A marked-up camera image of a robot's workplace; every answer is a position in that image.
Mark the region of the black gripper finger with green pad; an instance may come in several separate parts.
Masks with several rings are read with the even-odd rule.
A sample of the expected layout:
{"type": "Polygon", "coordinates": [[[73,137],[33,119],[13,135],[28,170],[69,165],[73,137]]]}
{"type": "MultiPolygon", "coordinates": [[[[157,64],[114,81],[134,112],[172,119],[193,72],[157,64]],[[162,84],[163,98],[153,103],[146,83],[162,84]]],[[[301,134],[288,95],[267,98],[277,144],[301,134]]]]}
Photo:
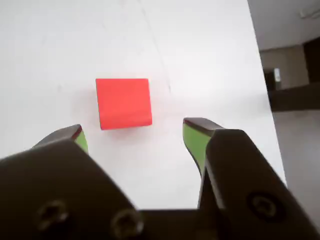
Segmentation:
{"type": "Polygon", "coordinates": [[[136,240],[144,220],[88,154],[79,124],[0,161],[3,240],[136,240]]]}
{"type": "Polygon", "coordinates": [[[183,142],[215,198],[220,235],[233,240],[317,240],[306,212],[241,129],[183,119],[183,142]]]}

